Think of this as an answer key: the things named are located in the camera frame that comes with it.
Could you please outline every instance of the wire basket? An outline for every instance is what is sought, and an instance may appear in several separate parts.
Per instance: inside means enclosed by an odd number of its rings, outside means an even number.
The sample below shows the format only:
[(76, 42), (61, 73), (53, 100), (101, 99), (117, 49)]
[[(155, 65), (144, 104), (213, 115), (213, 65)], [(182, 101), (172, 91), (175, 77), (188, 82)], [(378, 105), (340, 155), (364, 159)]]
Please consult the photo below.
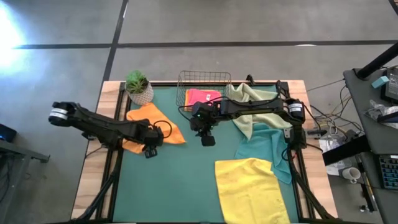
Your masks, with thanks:
[(181, 71), (178, 76), (177, 97), (175, 103), (177, 106), (186, 106), (186, 92), (195, 88), (198, 90), (216, 90), (221, 96), (230, 96), (231, 89), (227, 87), (231, 84), (231, 74), (228, 72), (196, 72)]

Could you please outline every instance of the sunlight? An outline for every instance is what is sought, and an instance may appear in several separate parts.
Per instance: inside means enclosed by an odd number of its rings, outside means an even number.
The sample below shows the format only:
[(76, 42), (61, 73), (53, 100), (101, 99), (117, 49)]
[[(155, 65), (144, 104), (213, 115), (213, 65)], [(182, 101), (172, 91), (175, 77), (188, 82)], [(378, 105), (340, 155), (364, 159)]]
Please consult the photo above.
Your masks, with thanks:
[(18, 50), (12, 50), (13, 47), (23, 44), (22, 37), (16, 26), (10, 19), (11, 9), (0, 2), (0, 67), (8, 67), (17, 59)]

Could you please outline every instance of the green table surface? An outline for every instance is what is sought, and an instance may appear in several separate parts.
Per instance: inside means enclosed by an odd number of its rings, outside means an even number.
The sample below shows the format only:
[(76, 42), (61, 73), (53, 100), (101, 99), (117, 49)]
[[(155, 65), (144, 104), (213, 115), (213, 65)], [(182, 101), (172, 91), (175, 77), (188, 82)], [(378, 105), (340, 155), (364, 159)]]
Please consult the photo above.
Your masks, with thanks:
[[(274, 86), (257, 86), (275, 91)], [(212, 130), (213, 147), (203, 147), (177, 111), (177, 87), (154, 87), (152, 100), (181, 130), (185, 144), (163, 144), (158, 155), (124, 151), (114, 222), (224, 222), (217, 193), (215, 161), (234, 159), (243, 134), (232, 121)], [(279, 181), (291, 222), (298, 222), (292, 184)]]

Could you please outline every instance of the white plant pot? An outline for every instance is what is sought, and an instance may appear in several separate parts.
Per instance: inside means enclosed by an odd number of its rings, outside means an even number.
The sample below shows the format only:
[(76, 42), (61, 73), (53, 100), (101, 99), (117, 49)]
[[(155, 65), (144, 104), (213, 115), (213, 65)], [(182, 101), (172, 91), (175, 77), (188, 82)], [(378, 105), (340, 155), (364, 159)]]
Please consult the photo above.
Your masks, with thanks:
[(148, 83), (147, 88), (142, 93), (127, 93), (129, 94), (131, 101), (137, 105), (144, 105), (146, 103), (149, 103), (154, 98), (154, 89), (152, 89), (150, 83)]

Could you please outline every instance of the teal cloth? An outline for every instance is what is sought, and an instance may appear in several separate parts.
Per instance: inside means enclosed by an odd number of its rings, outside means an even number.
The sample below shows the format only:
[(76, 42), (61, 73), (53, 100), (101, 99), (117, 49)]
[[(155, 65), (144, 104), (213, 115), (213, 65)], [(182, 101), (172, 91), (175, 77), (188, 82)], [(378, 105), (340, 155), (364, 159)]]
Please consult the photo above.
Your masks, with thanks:
[(292, 175), (287, 161), (282, 159), (282, 152), (287, 148), (284, 133), (271, 129), (266, 124), (253, 125), (252, 138), (244, 138), (235, 154), (235, 159), (258, 158), (272, 162), (274, 175), (283, 183), (290, 184)]

